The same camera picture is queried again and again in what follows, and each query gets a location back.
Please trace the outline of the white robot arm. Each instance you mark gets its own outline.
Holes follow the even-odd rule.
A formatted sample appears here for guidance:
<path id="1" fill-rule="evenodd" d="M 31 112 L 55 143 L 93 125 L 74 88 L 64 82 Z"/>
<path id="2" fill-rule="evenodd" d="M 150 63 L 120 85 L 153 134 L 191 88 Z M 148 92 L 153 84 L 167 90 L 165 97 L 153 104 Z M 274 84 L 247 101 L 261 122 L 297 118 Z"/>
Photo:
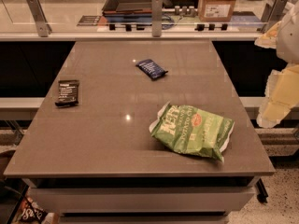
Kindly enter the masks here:
<path id="1" fill-rule="evenodd" d="M 299 2 L 257 38 L 255 45 L 275 49 L 287 63 L 281 71 L 271 71 L 256 119 L 260 127 L 273 128 L 299 104 Z"/>

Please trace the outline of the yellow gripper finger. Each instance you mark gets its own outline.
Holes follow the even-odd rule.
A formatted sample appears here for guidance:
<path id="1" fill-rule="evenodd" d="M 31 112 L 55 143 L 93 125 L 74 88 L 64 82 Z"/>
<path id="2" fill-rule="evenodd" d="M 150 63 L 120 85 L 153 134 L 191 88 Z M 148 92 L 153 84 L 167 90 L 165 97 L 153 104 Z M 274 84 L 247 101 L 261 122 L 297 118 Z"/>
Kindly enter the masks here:
<path id="1" fill-rule="evenodd" d="M 299 104 L 299 64 L 272 70 L 264 94 L 256 121 L 262 128 L 273 128 Z"/>
<path id="2" fill-rule="evenodd" d="M 276 49 L 280 36 L 281 22 L 276 22 L 267 32 L 259 36 L 254 45 L 264 49 Z"/>

